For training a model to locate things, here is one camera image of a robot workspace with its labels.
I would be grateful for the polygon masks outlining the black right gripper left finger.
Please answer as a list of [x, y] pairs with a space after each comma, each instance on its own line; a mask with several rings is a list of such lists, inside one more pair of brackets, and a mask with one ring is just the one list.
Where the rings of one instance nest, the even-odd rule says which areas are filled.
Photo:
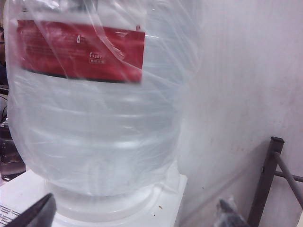
[[23, 227], [51, 227], [56, 214], [54, 195], [49, 193], [29, 207], [23, 214]]

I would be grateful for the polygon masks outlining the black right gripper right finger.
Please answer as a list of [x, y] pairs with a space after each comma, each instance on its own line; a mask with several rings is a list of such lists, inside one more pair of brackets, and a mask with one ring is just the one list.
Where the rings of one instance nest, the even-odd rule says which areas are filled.
[[249, 227], [242, 216], [224, 199], [217, 204], [215, 227]]

